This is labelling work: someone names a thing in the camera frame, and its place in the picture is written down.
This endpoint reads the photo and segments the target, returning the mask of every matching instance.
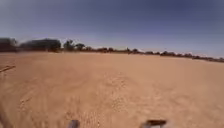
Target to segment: blue sky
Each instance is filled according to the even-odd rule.
[[[222,0],[1,0],[0,36],[224,56]]]

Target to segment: dirt field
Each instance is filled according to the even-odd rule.
[[[0,54],[0,100],[15,128],[224,128],[224,64],[87,53]]]

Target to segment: dry field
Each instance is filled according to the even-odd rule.
[[[0,100],[15,128],[224,128],[224,64],[97,54],[0,54]]]

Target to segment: tree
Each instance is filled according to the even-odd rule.
[[[160,52],[156,52],[155,55],[160,55]]]
[[[108,50],[106,47],[98,48],[97,51],[106,53]]]
[[[29,51],[53,51],[61,48],[61,43],[56,39],[31,40],[20,45],[23,50]]]
[[[82,44],[82,43],[78,43],[78,44],[75,45],[75,47],[76,47],[76,49],[77,49],[78,51],[82,51],[83,48],[85,47],[85,45]]]
[[[136,49],[136,48],[133,49],[132,52],[133,52],[134,54],[139,53],[138,49]]]
[[[110,48],[108,48],[108,51],[109,52],[114,52],[114,49],[110,47]]]
[[[0,52],[16,52],[17,41],[11,38],[0,38]]]
[[[90,47],[90,46],[87,46],[87,47],[85,48],[85,50],[86,50],[86,51],[93,51],[93,48]]]
[[[147,51],[147,52],[145,52],[145,54],[147,54],[147,55],[153,55],[154,53],[152,51]]]
[[[184,57],[186,57],[186,58],[192,58],[192,57],[193,57],[193,55],[192,55],[192,54],[190,54],[190,53],[186,53],[186,54],[184,54]]]
[[[74,51],[74,44],[73,44],[73,40],[67,40],[64,43],[64,49],[66,51]]]

